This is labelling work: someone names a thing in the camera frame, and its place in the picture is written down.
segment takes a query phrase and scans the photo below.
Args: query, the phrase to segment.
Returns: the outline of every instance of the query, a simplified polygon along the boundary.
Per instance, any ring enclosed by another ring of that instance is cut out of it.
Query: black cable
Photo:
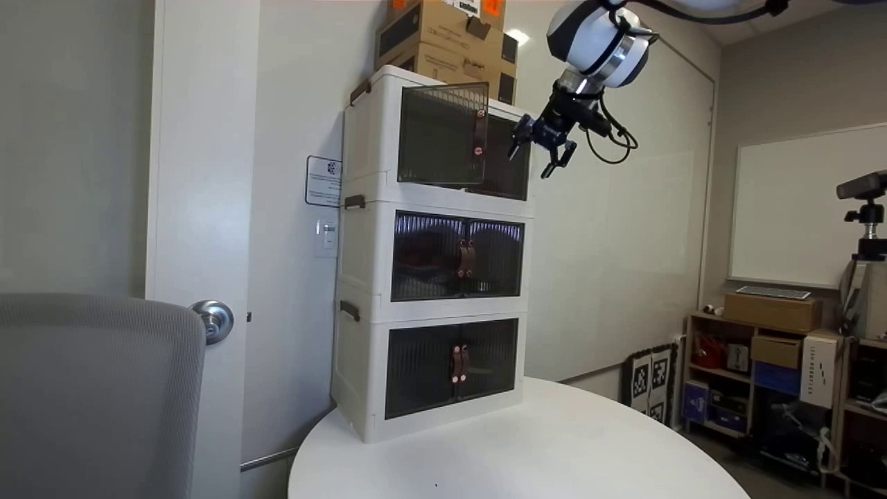
[[[621,148],[621,159],[607,159],[607,156],[603,156],[603,153],[595,148],[589,128],[583,128],[585,141],[589,141],[589,149],[592,149],[595,159],[600,159],[603,164],[619,166],[619,164],[631,160],[631,156],[632,156],[642,143],[639,143],[636,134],[632,134],[631,128],[625,128],[625,124],[610,114],[610,107],[607,107],[604,99],[600,99],[600,110],[603,110],[603,117],[604,117],[607,124],[610,124],[610,134],[607,134],[610,143]]]

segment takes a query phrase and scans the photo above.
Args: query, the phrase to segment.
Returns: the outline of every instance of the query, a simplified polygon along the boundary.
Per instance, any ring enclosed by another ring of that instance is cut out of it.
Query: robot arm
[[[736,16],[696,16],[671,9],[661,0],[639,0],[657,10],[665,10],[690,22],[747,22],[761,13],[779,13],[789,0],[769,0],[762,9]],[[557,10],[549,26],[549,52],[570,63],[570,69],[554,81],[552,96],[538,120],[525,117],[517,131],[517,148],[535,141],[549,149],[549,178],[557,166],[567,166],[578,149],[571,131],[595,131],[613,143],[625,148],[625,159],[639,148],[636,135],[621,128],[607,106],[604,92],[631,85],[646,66],[650,48],[657,41],[628,0],[579,0]]]

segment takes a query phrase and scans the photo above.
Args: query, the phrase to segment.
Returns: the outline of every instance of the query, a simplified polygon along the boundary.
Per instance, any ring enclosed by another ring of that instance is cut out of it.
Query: small sign
[[[342,160],[309,156],[306,160],[306,202],[339,207]]]

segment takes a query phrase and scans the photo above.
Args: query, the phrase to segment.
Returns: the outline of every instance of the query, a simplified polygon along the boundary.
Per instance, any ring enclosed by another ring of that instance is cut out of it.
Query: white door
[[[144,297],[222,300],[209,347],[195,499],[241,494],[259,0],[157,0]]]

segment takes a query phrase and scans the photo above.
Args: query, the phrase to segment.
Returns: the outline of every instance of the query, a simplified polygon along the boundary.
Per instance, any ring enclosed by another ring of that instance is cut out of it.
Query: white round table
[[[750,499],[679,432],[613,399],[525,379],[525,403],[363,444],[334,410],[306,439],[288,499]]]

